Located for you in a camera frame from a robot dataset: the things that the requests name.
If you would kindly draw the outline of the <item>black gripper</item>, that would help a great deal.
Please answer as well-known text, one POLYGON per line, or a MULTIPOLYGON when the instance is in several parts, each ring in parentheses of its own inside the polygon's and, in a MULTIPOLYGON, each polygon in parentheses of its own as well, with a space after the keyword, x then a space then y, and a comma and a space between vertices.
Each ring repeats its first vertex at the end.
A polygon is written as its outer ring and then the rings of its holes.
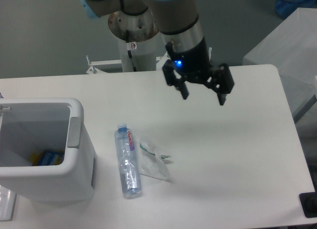
POLYGON ((185 81, 204 84, 217 93, 221 106, 231 93, 234 80, 229 65, 211 67, 209 53, 200 23, 181 33, 163 34, 169 59, 162 66, 168 86, 174 86, 182 98, 189 96, 185 81))

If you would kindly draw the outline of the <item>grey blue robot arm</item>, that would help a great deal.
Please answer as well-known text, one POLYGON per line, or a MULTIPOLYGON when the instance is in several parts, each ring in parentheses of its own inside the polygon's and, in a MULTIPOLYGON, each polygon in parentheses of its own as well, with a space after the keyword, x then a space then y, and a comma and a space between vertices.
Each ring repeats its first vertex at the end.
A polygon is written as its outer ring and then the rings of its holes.
POLYGON ((111 32, 131 54, 138 42, 161 33, 169 59, 162 67, 166 83, 186 99, 186 82, 217 93, 221 105, 234 80, 227 64, 213 67, 195 0, 80 0, 91 18, 108 16, 111 32))

